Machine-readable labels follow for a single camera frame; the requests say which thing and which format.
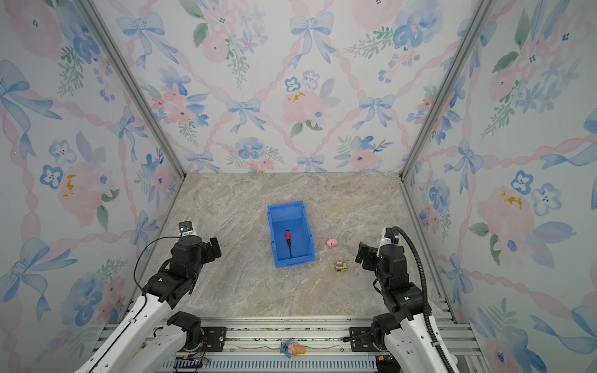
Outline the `red black screwdriver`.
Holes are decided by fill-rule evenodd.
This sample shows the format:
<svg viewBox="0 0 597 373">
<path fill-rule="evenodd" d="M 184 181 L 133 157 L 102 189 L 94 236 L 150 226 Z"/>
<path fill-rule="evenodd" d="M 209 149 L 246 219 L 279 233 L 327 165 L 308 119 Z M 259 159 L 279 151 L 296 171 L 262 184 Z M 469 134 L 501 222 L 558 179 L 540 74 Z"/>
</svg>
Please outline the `red black screwdriver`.
<svg viewBox="0 0 597 373">
<path fill-rule="evenodd" d="M 289 257 L 292 259 L 293 258 L 293 254 L 292 254 L 292 233 L 289 230 L 285 231 L 285 240 L 287 242 L 287 246 L 289 249 Z"/>
</svg>

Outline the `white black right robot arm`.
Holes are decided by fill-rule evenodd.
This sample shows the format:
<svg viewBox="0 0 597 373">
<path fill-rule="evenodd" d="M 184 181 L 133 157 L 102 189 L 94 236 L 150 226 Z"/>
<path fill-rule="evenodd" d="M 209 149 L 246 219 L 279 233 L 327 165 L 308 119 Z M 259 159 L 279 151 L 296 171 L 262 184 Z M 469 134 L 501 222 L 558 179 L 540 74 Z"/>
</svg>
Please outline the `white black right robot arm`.
<svg viewBox="0 0 597 373">
<path fill-rule="evenodd" d="M 371 335 L 377 348 L 387 351 L 402 372 L 457 372 L 428 303 L 427 281 L 421 258 L 410 249 L 421 284 L 409 280 L 404 247 L 384 242 L 379 248 L 361 242 L 355 262 L 376 275 L 374 289 L 388 312 L 373 318 Z"/>
</svg>

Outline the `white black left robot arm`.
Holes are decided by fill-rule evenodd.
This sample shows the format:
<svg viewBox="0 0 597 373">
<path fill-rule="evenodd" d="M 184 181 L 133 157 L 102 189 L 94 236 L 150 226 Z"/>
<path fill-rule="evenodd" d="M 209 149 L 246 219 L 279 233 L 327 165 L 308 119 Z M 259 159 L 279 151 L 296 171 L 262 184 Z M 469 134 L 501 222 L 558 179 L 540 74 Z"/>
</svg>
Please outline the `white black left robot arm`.
<svg viewBox="0 0 597 373">
<path fill-rule="evenodd" d="M 208 342 L 201 319 L 176 312 L 159 324 L 185 295 L 193 292 L 201 269 L 222 256 L 216 237 L 207 242 L 181 236 L 158 272 L 141 288 L 141 295 L 100 348 L 79 372 L 156 372 L 178 351 L 199 352 Z"/>
</svg>

